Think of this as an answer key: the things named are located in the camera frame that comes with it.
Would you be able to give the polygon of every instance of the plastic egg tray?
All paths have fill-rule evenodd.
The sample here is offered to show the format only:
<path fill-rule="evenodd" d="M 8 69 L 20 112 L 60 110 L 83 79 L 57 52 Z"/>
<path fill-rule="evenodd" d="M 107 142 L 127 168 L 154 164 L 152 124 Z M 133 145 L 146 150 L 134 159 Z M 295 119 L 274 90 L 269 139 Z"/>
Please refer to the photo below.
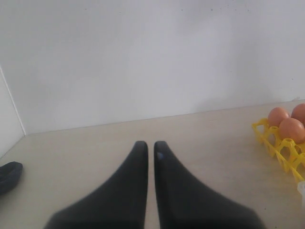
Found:
<path fill-rule="evenodd" d="M 290 138 L 282 140 L 278 127 L 269 126 L 266 118 L 253 123 L 252 129 L 257 141 L 265 146 L 271 157 L 276 156 L 286 173 L 291 171 L 297 183 L 305 180 L 305 143 L 296 144 Z"/>

